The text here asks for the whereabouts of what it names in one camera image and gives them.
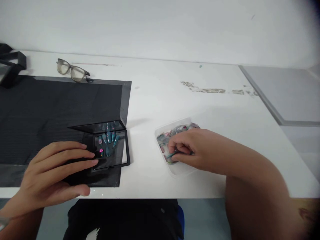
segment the eyeglass lens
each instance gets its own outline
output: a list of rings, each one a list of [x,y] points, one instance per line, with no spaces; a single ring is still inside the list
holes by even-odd
[[[71,78],[75,80],[76,82],[81,82],[81,80],[84,78],[85,72],[83,69],[78,67],[73,67],[71,69]]]
[[[64,60],[59,60],[57,64],[57,70],[61,74],[66,74],[70,68],[69,63]]]

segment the white table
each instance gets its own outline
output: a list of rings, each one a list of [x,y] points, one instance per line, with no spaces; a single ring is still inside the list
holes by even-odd
[[[62,58],[84,68],[94,79],[132,81],[127,120],[131,165],[122,168],[119,188],[91,188],[89,198],[223,197],[225,176],[197,170],[183,178],[171,177],[154,139],[159,126],[205,110],[211,114],[202,124],[270,159],[291,197],[320,197],[319,182],[260,98],[251,96],[252,87],[237,66],[22,52],[28,69],[20,74],[62,76],[56,70],[57,58]],[[181,81],[225,89],[225,93],[196,92]],[[232,90],[250,94],[233,94]],[[17,191],[0,188],[0,197],[12,197]]]

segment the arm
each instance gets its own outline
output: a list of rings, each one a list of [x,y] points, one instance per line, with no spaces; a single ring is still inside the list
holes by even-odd
[[[256,151],[205,129],[173,136],[174,161],[226,175],[226,211],[232,239],[298,239],[294,208],[278,169]]]
[[[62,181],[98,163],[87,160],[64,165],[69,159],[93,158],[94,153],[86,147],[78,142],[56,142],[39,151],[29,164],[19,191],[0,210],[1,217],[11,219],[0,231],[0,239],[36,239],[44,207],[90,194],[85,184],[70,186]]]
[[[11,219],[9,225],[0,232],[0,239],[36,239],[42,219],[43,208]]]

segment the eyeglasses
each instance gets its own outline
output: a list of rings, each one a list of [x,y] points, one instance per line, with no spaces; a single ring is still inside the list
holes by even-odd
[[[90,82],[90,79],[88,78],[88,76],[90,76],[89,72],[87,72],[86,70],[80,67],[71,65],[63,59],[58,58],[58,61],[57,61],[58,72],[61,73],[62,75],[66,75],[69,69],[71,69],[71,78],[75,82],[81,82],[84,78],[86,78],[87,82]]]

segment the gray eyeglass frame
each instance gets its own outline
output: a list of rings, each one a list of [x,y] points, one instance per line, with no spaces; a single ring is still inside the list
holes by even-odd
[[[89,73],[88,71],[84,70],[84,69],[81,68],[81,67],[73,66],[73,65],[71,65],[70,63],[68,63],[66,60],[63,60],[63,59],[61,59],[61,58],[58,58],[58,61],[57,61],[56,63],[59,64],[59,61],[66,62],[69,67],[68,67],[68,70],[66,71],[66,73],[61,73],[61,72],[59,72],[59,70],[57,70],[58,73],[60,73],[60,74],[62,74],[62,75],[66,75],[66,74],[68,73],[69,69],[72,70],[74,67],[77,67],[77,68],[80,68],[81,70],[84,71],[84,75],[83,75],[83,77],[82,77],[82,79],[81,79],[80,81],[74,80],[73,77],[71,76],[72,80],[79,83],[79,82],[81,82],[84,78],[86,78],[86,81],[87,81],[88,83],[92,82],[91,79],[88,78],[88,76],[90,76],[90,73]]]

